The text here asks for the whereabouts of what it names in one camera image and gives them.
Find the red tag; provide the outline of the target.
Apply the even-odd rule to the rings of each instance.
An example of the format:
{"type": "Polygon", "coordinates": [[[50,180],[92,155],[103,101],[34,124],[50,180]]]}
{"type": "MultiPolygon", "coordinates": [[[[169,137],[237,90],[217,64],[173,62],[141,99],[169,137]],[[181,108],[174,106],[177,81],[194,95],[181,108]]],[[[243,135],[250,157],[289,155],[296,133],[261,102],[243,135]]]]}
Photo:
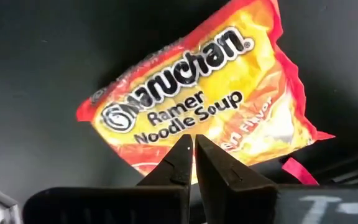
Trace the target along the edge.
{"type": "Polygon", "coordinates": [[[282,170],[293,176],[303,185],[319,185],[312,174],[297,160],[289,157],[282,165],[282,170]]]}

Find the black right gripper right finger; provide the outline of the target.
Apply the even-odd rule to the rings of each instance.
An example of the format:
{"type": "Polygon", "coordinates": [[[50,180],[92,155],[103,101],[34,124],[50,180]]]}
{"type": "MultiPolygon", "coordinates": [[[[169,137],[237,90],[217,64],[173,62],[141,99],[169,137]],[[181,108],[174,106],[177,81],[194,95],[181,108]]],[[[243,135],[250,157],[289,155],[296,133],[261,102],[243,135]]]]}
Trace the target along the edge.
{"type": "Polygon", "coordinates": [[[195,160],[208,224],[273,224],[276,183],[201,134],[195,139],[195,160]]]}

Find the orange Maruchan ramen pack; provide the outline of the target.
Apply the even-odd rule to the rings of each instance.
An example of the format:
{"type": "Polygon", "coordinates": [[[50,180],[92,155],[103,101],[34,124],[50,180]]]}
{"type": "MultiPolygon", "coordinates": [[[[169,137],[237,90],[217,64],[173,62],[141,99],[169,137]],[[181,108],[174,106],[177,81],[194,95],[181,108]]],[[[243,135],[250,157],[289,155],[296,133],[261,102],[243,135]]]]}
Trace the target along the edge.
{"type": "Polygon", "coordinates": [[[230,0],[82,102],[76,118],[143,175],[184,134],[205,135],[247,165],[330,139],[306,118],[282,33],[277,0],[230,0]]]}

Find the black table mat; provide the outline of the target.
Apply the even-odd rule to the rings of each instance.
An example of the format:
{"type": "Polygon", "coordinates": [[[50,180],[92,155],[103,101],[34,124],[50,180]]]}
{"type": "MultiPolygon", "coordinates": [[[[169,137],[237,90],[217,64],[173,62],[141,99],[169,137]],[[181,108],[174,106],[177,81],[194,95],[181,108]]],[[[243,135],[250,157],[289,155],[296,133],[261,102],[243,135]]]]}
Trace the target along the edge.
{"type": "MultiPolygon", "coordinates": [[[[141,175],[77,107],[227,0],[0,0],[0,191],[20,203],[50,187],[122,187],[141,175]]],[[[334,135],[300,150],[316,165],[358,147],[358,0],[278,0],[278,44],[298,65],[307,118],[334,135]]]]}

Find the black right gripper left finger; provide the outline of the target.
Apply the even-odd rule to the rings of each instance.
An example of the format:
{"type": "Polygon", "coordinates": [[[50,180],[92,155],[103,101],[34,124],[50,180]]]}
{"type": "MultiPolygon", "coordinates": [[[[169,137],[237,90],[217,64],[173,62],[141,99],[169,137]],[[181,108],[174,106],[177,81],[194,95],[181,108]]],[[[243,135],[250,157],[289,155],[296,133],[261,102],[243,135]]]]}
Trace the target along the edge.
{"type": "Polygon", "coordinates": [[[147,224],[188,224],[193,165],[193,141],[184,134],[138,187],[153,189],[143,218],[147,224]]]}

